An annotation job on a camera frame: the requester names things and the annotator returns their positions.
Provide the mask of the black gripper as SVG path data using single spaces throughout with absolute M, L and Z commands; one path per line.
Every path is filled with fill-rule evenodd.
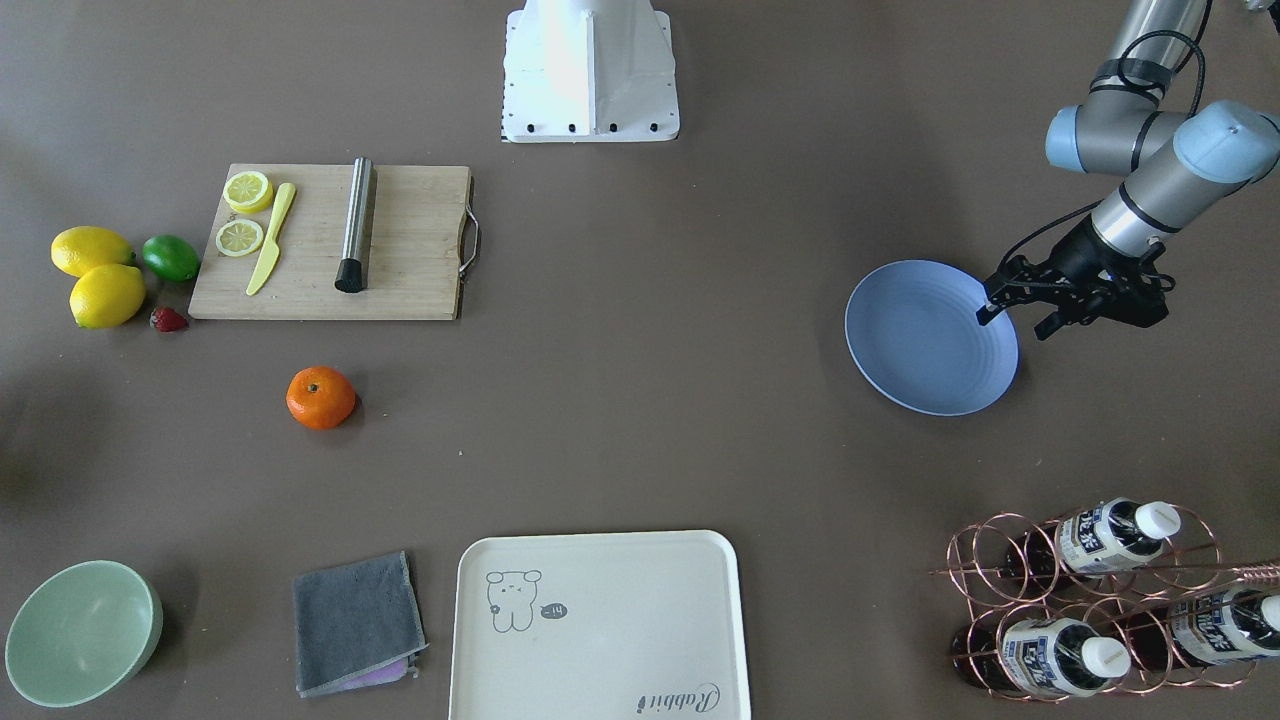
M 1044 302 L 1055 310 L 1036 324 L 1039 341 L 1066 325 L 1089 325 L 1098 319 L 1149 328 L 1169 316 L 1166 295 L 1174 278 L 1155 268 L 1165 252 L 1161 240 L 1142 241 L 1139 251 L 1135 258 L 1119 252 L 1083 220 L 1043 263 L 1030 263 L 1025 255 L 1001 261 L 983 282 L 986 300 L 975 320 L 988 325 L 1012 306 Z

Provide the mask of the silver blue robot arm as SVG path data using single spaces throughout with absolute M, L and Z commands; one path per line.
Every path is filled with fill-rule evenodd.
M 1219 200 L 1277 168 L 1277 118 L 1193 97 L 1184 113 L 1160 106 L 1189 61 L 1202 61 L 1207 1 L 1134 1 L 1084 102 L 1052 119 L 1053 165 L 1120 178 L 1106 199 L 1069 214 L 1073 228 L 1034 263 L 1010 249 L 984 281 L 980 325 L 1010 307 L 1050 304 L 1036 325 L 1046 340 L 1108 319 L 1148 328 L 1169 314 L 1175 282 L 1156 269 L 1166 241 Z

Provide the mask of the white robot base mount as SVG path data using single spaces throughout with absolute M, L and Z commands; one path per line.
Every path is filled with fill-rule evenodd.
M 649 1 L 526 1 L 506 18 L 503 70 L 508 143 L 680 135 L 672 23 Z

